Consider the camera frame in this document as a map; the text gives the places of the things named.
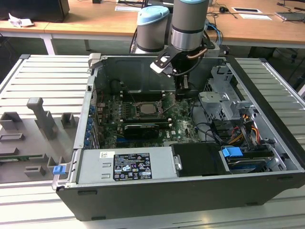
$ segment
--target robotic arm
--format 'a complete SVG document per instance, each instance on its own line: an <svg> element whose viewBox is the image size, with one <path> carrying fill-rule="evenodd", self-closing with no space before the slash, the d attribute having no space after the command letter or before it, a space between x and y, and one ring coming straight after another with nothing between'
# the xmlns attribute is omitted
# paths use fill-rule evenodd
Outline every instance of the robotic arm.
<svg viewBox="0 0 305 229"><path fill-rule="evenodd" d="M190 90L189 73L213 46L207 35L203 36L208 5L209 0L174 0L172 18L168 17L168 9L161 6L143 8L139 12L136 53L162 50L151 68L156 73L173 77L178 98ZM166 29L170 30L170 44L163 49L167 41Z"/></svg>

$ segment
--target metal slotted surface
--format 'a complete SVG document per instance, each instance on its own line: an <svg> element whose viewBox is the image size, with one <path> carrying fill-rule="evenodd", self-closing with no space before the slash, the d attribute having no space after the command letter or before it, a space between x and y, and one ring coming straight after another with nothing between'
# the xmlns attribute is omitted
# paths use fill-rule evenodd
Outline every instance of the metal slotted surface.
<svg viewBox="0 0 305 229"><path fill-rule="evenodd" d="M262 63L259 59L237 58L236 60L305 149L304 101L269 64ZM250 100L240 84L237 88L245 100Z"/></svg>
<svg viewBox="0 0 305 229"><path fill-rule="evenodd" d="M34 118L26 104L42 97L43 108L53 117L63 112L81 113L88 77L88 56L31 55L21 63L0 91L0 116L17 112L21 118Z"/></svg>

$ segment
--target yellow wire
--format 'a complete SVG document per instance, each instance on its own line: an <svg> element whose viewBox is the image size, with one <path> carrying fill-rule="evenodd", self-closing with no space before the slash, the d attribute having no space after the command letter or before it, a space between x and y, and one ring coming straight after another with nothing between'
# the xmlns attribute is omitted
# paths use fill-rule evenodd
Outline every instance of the yellow wire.
<svg viewBox="0 0 305 229"><path fill-rule="evenodd" d="M242 138L242 137L243 137L243 134L241 133L238 137L236 137L236 138L233 139L231 142L229 142L229 144L232 144L232 143L238 141L238 140L239 140L240 138Z"/></svg>

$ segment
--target aluminum profile table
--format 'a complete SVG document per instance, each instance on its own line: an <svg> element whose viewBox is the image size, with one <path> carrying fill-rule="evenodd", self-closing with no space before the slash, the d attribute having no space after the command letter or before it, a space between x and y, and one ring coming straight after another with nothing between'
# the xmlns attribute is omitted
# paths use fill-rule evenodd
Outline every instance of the aluminum profile table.
<svg viewBox="0 0 305 229"><path fill-rule="evenodd" d="M11 107L17 107L16 109L20 108L23 118L32 117L33 114L24 109L25 100L40 94L45 101L50 99L46 106L50 107L54 115L59 115L61 109L66 112L78 111L85 90L83 86L86 83L77 79L85 81L88 78L87 59L87 56L32 55L26 60L19 60L0 86L1 109L8 109L11 105ZM266 75L271 80L278 81L276 85L284 86L278 76L271 78L271 74ZM262 76L263 74L259 75L257 79L268 79ZM264 87L264 82L261 82L259 87ZM283 93L281 97L287 96L291 99L290 90L281 91L279 92ZM272 98L272 95L274 94L270 94L268 99L276 103L273 101L276 96ZM14 100L11 100L12 103L9 104L5 101L6 99ZM80 222L52 190L51 181L1 184L0 212L0 227L6 229L297 229L305 227L305 187L286 190L262 206Z"/></svg>

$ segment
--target regulatory symbols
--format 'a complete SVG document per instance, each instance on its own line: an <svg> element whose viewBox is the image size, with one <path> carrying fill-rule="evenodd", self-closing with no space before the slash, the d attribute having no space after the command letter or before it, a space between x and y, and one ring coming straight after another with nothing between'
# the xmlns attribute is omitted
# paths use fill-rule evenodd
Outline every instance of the regulatory symbols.
<svg viewBox="0 0 305 229"><path fill-rule="evenodd" d="M114 171L115 172L121 172L122 171L122 166L115 166Z"/></svg>
<svg viewBox="0 0 305 229"><path fill-rule="evenodd" d="M131 171L131 170L132 170L131 165L125 165L125 166L123 166L123 171L128 172L128 171Z"/></svg>

